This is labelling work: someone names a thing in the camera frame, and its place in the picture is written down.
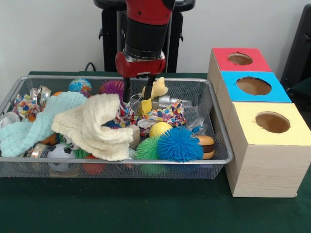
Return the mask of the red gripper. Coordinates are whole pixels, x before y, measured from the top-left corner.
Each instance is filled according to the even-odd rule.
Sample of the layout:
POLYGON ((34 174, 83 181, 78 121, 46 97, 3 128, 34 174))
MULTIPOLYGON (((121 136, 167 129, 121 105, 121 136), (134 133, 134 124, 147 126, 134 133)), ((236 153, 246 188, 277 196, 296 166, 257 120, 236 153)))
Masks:
POLYGON ((160 74, 166 65, 166 58, 163 52, 161 55, 152 60, 134 58, 124 51, 119 51, 115 57, 117 72, 124 77, 123 102, 130 100, 130 78, 149 75, 147 85, 143 95, 144 100, 151 97, 153 83, 156 79, 154 75, 160 74))

